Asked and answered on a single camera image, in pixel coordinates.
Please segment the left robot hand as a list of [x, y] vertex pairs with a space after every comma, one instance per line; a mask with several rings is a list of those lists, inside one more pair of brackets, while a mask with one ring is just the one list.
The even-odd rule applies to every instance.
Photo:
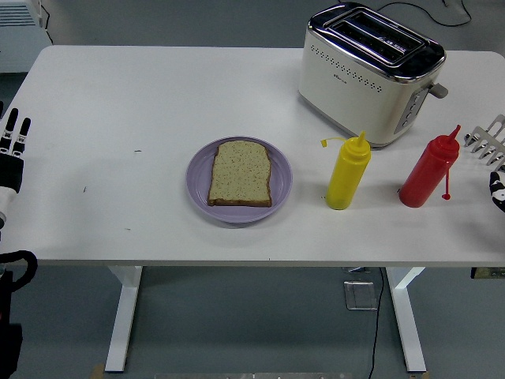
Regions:
[[24, 118], [19, 133], [14, 135], [18, 115], [19, 110], [12, 108], [1, 135], [1, 227], [6, 223], [10, 204], [21, 189], [24, 170], [21, 157], [32, 123], [30, 118]]

